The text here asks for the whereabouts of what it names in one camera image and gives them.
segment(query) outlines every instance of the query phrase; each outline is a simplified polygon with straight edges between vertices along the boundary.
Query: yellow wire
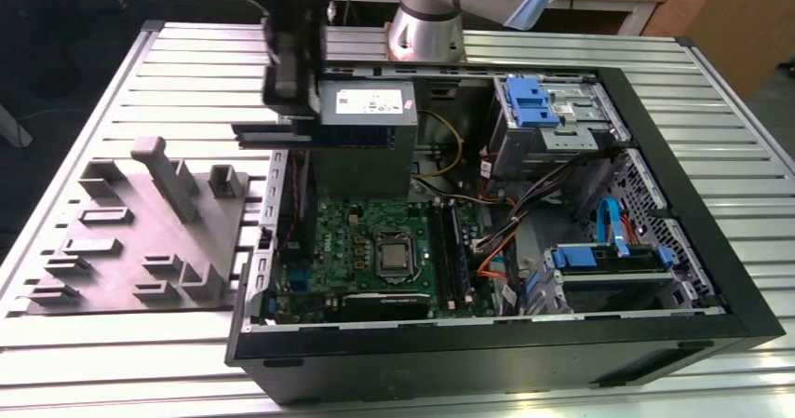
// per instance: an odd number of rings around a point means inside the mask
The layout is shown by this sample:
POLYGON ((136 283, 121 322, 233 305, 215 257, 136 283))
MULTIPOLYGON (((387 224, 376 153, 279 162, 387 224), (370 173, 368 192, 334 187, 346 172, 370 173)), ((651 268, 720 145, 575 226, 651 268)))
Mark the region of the yellow wire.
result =
POLYGON ((460 137, 459 132, 456 131, 452 124, 447 121, 447 119, 444 117, 442 117, 439 114, 436 114, 431 111, 427 111, 427 110, 419 110, 418 112, 431 115, 434 118, 436 118, 436 120, 443 122, 443 125, 447 126, 447 129, 450 129, 450 132, 452 132, 452 135, 456 136, 456 143, 459 145, 459 151, 456 152, 456 160, 452 161, 452 164, 450 164, 446 168, 440 169, 439 171, 434 171, 432 173, 415 173, 411 175, 414 178, 432 178, 434 176, 442 176, 447 171, 450 171, 459 164, 460 157, 463 156, 463 138, 460 137))

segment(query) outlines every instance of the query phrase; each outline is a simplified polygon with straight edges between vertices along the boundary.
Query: motherboard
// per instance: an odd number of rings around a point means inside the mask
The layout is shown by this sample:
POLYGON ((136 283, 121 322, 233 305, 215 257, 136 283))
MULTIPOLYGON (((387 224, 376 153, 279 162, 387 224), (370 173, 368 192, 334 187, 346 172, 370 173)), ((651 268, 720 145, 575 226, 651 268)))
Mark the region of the motherboard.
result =
POLYGON ((320 204, 315 258, 283 271, 277 322, 492 316, 491 287, 470 273, 479 234, 470 203, 320 204))

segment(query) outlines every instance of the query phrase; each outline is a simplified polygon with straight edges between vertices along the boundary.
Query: ram slot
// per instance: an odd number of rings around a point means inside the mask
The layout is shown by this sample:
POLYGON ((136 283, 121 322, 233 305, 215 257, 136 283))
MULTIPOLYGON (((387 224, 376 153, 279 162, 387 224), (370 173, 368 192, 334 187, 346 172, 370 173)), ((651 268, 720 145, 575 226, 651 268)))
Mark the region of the ram slot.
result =
POLYGON ((443 209, 436 206, 427 208, 428 239, 431 245, 431 258, 436 273, 436 293, 442 309, 455 309, 451 288, 450 259, 444 240, 443 209))
POLYGON ((444 242, 448 245, 447 259, 450 276, 456 304, 463 305, 471 299, 470 293, 470 263, 467 249, 460 237, 459 209, 455 204, 444 206, 444 242))

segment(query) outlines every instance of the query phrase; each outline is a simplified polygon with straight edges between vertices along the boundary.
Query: green circuit board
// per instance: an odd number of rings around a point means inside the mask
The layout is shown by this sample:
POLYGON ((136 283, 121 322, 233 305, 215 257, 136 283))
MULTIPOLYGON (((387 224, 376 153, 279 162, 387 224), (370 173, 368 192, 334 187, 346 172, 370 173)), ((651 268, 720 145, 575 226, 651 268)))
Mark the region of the green circuit board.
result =
MULTIPOLYGON (((308 271, 307 295, 281 301, 295 321, 315 322, 320 299, 312 293, 415 292, 431 296, 432 317, 487 317, 494 314, 491 295, 472 291, 474 302, 456 309, 440 307, 438 278, 427 217, 428 203, 364 202, 324 203, 318 209, 315 261, 308 271), (376 247, 384 236, 411 241, 411 276, 379 273, 376 247)), ((460 235, 464 243, 480 235, 478 207, 458 205, 460 235)))

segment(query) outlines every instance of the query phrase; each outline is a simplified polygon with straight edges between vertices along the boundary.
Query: ventilation grille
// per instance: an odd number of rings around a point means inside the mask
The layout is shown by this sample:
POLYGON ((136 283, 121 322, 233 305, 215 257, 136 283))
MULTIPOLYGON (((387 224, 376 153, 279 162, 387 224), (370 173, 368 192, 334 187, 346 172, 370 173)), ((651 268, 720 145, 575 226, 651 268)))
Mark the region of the ventilation grille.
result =
POLYGON ((692 283, 699 296, 711 294, 711 283, 700 270, 696 257, 690 251, 690 245, 679 231, 678 222, 654 215, 655 209, 666 209, 667 206, 652 197, 651 190, 654 188, 647 185, 632 159, 627 158, 616 170, 602 192, 592 197, 595 201, 591 203, 590 209, 584 210, 584 217, 579 218, 583 239, 595 241, 599 200, 606 196, 614 197, 628 216, 642 243, 667 246, 679 261, 679 279, 692 283))

